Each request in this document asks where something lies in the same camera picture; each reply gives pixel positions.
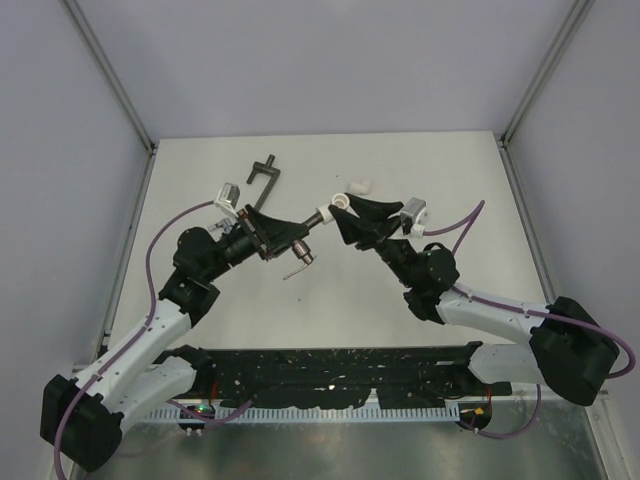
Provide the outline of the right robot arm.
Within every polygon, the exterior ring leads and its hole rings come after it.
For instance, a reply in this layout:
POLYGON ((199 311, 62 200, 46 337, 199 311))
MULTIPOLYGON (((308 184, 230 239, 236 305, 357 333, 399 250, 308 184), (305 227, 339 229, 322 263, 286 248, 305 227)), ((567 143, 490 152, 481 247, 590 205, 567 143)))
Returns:
POLYGON ((594 403, 621 344, 576 300, 536 304, 481 294, 459 281, 455 254, 432 242, 416 250, 407 236, 421 207, 337 194, 328 206, 345 244, 374 251, 405 287, 404 301, 422 321, 484 331, 504 339, 482 345, 452 370, 454 386, 474 394, 486 384, 542 384, 579 405, 594 403))

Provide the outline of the white elbow fitting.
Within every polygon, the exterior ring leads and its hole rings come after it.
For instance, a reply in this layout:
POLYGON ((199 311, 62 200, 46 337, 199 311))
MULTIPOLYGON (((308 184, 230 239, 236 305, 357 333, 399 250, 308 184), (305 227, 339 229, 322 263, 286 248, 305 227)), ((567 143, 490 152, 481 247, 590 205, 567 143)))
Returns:
POLYGON ((327 225, 335 220, 332 208, 339 211, 346 211, 350 207, 350 198, 346 193, 336 193, 327 204, 316 208, 316 213, 320 216, 320 223, 327 225))

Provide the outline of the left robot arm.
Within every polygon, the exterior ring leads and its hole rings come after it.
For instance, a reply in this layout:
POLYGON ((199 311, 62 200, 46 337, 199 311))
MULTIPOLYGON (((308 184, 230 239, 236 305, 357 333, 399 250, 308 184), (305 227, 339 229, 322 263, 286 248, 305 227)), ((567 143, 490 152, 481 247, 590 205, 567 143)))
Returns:
POLYGON ((217 278, 254 255, 270 261, 293 251, 310 265, 313 258, 304 240, 332 218, 326 208, 293 222, 250 205, 236 211, 229 201, 214 204, 227 213, 229 230, 220 237, 202 227, 184 230, 176 242, 174 271, 162 289, 154 285, 152 268, 145 268, 150 306, 141 320, 93 363, 46 384, 40 436, 53 448, 56 478, 66 476, 64 458, 88 473, 101 468, 131 426, 157 404, 185 392, 193 398, 207 395, 214 375, 198 364, 198 350, 187 347, 157 368, 152 362, 209 312, 220 294, 213 284, 217 278))

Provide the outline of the far white elbow fitting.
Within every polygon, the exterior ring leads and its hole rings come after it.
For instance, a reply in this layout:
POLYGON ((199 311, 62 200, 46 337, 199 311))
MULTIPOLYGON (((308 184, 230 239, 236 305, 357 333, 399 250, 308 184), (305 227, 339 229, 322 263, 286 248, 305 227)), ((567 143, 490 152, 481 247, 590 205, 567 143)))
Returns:
POLYGON ((369 179, 351 181, 347 185, 347 192, 352 195, 366 196, 371 192, 372 182, 369 179))

